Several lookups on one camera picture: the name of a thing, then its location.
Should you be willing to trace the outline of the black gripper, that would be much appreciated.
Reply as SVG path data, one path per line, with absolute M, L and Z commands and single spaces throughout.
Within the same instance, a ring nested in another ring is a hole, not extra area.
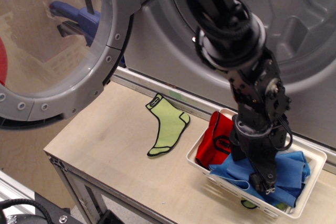
M 288 124 L 278 124 L 262 132 L 234 124 L 229 137 L 232 158 L 234 161 L 244 158 L 250 161 L 254 171 L 249 175 L 249 182 L 257 192 L 266 195 L 275 192 L 275 157 L 292 145 L 292 140 L 285 144 L 287 136 L 292 136 Z

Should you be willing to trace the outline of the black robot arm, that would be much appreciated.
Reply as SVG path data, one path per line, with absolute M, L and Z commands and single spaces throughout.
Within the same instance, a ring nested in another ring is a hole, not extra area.
M 186 0 L 197 22 L 196 52 L 229 81 L 238 113 L 230 134 L 232 158 L 247 158 L 251 185 L 275 191 L 276 154 L 292 144 L 286 117 L 290 98 L 261 20 L 241 0 Z

